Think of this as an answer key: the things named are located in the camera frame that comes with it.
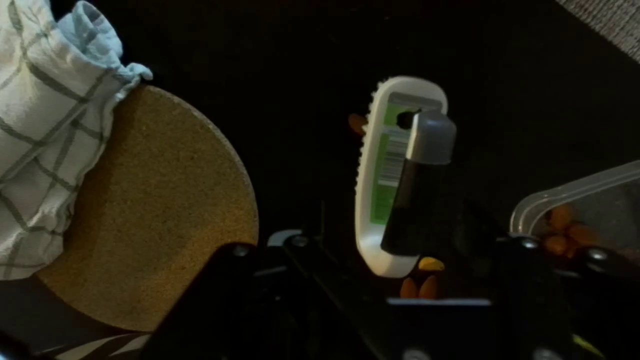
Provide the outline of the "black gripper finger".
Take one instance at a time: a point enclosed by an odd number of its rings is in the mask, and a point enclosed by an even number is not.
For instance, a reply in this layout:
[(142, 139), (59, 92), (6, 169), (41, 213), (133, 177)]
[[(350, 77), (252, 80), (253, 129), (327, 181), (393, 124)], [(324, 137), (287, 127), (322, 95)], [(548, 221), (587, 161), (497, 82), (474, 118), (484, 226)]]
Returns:
[(403, 111), (401, 122), (409, 136), (382, 248), (393, 255), (443, 253), (455, 230), (455, 124), (440, 110)]

